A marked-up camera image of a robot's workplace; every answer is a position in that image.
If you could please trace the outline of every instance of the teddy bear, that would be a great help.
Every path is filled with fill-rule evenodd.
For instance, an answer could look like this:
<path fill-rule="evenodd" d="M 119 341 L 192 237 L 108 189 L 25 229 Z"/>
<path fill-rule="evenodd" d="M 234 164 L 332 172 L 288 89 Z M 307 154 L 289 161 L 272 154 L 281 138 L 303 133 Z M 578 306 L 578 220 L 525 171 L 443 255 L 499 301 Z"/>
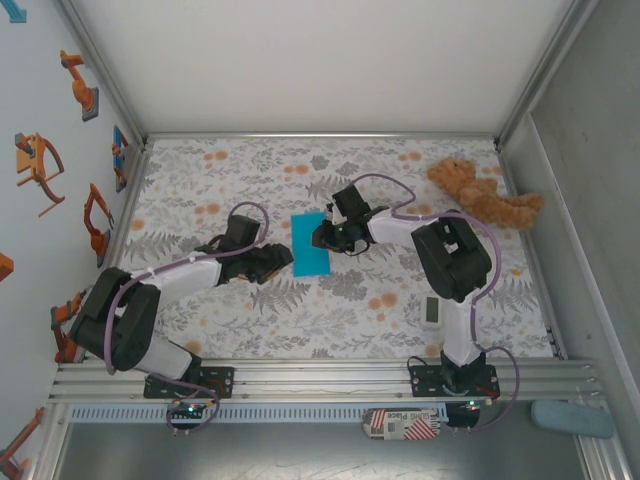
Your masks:
<path fill-rule="evenodd" d="M 529 230 L 544 205 L 537 193 L 502 197 L 495 178 L 476 178 L 476 167 L 468 160 L 445 158 L 427 169 L 427 177 L 455 198 L 472 216 L 485 224 Z"/>

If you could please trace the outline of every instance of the floral tablecloth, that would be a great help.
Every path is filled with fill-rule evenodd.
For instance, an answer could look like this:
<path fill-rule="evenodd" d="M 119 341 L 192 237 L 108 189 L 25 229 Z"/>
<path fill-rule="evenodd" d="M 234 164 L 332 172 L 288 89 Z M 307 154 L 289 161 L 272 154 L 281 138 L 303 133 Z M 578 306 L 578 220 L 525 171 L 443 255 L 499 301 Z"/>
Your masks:
<path fill-rule="evenodd" d="M 479 176 L 506 193 L 491 141 L 427 139 L 229 138 L 156 140 L 152 146 L 121 267 L 159 266 L 224 233 L 238 202 L 263 204 L 268 241 L 291 244 L 291 215 L 324 209 L 331 194 L 367 172 L 394 176 L 418 201 L 405 210 L 430 213 L 455 202 L 426 178 L 447 156 L 473 160 Z M 384 180 L 358 188 L 373 206 L 406 193 Z M 246 209 L 253 218 L 260 213 Z M 552 355 L 518 233 L 499 229 L 504 270 L 481 301 L 484 345 L 517 356 Z M 487 239 L 485 248 L 493 257 Z M 420 303 L 432 293 L 414 252 L 374 245 L 349 258 L 331 254 L 332 274 L 294 278 L 288 267 L 262 286 L 245 281 L 183 298 L 159 312 L 158 331 L 198 355 L 274 358 L 406 358 L 437 356 L 442 333 L 424 327 Z"/>

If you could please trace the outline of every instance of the blue sponge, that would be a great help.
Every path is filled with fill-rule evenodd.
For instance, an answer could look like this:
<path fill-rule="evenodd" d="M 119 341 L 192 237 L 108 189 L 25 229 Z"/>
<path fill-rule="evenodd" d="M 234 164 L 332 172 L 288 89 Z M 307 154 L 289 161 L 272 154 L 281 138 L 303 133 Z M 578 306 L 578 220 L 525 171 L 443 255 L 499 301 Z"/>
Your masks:
<path fill-rule="evenodd" d="M 615 430 L 611 415 L 601 408 L 558 400 L 536 400 L 531 406 L 531 418 L 540 428 L 572 435 L 606 439 Z"/>
<path fill-rule="evenodd" d="M 291 217 L 294 277 L 329 275 L 331 273 L 329 251 L 311 245 L 311 235 L 324 219 L 324 212 L 305 213 Z"/>

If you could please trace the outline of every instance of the teddy bear head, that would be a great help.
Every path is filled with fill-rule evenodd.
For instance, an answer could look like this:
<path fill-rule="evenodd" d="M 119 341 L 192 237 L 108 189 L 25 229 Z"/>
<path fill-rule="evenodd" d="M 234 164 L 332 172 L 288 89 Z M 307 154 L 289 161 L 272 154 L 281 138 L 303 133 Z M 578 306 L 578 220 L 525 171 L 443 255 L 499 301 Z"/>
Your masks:
<path fill-rule="evenodd" d="M 462 188 L 476 179 L 476 167 L 469 160 L 449 157 L 429 167 L 427 177 L 449 195 L 457 197 Z"/>

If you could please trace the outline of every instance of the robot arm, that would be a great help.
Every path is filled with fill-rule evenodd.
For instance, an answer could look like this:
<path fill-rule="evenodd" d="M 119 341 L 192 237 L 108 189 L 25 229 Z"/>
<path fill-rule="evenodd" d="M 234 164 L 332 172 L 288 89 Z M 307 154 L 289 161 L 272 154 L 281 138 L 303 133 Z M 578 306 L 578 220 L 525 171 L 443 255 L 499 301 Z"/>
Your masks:
<path fill-rule="evenodd" d="M 198 256 L 231 252 L 255 242 L 259 222 L 241 215 L 229 218 L 227 232 L 196 248 L 189 262 L 141 280 L 122 298 L 116 311 L 111 338 L 112 362 L 116 370 L 137 369 L 173 380 L 199 384 L 201 359 L 155 333 L 157 311 L 204 288 L 217 287 L 235 277 L 264 283 L 293 261 L 283 245 L 254 247 L 226 258 Z M 105 326 L 109 308 L 120 287 L 136 273 L 108 268 L 98 278 L 70 331 L 74 342 L 103 358 Z"/>
<path fill-rule="evenodd" d="M 443 376 L 454 392 L 465 390 L 485 365 L 485 356 L 471 336 L 469 317 L 472 292 L 486 284 L 491 270 L 491 259 L 469 224 L 460 218 L 394 218 L 387 207 L 371 209 L 354 185 L 333 195 L 327 207 L 331 218 L 314 232 L 314 246 L 352 253 L 363 241 L 367 248 L 392 243 L 418 253 L 431 287 L 446 300 Z"/>

